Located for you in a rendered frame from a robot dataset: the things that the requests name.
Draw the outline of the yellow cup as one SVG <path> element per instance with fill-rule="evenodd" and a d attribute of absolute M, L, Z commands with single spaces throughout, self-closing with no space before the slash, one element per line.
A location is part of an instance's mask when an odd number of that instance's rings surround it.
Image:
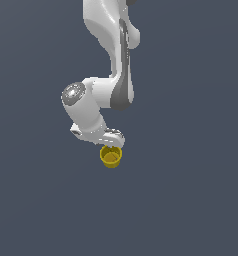
<path fill-rule="evenodd" d="M 116 168 L 121 158 L 122 150 L 119 147 L 103 146 L 100 150 L 100 159 L 107 168 Z"/>

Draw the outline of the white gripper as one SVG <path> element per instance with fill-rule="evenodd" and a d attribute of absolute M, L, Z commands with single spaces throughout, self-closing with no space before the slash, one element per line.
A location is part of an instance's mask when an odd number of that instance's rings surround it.
<path fill-rule="evenodd" d="M 119 147 L 122 148 L 125 143 L 124 135 L 116 129 L 100 127 L 98 130 L 84 133 L 76 124 L 73 124 L 70 131 L 79 140 L 91 142 L 95 145 L 106 145 L 108 147 Z"/>

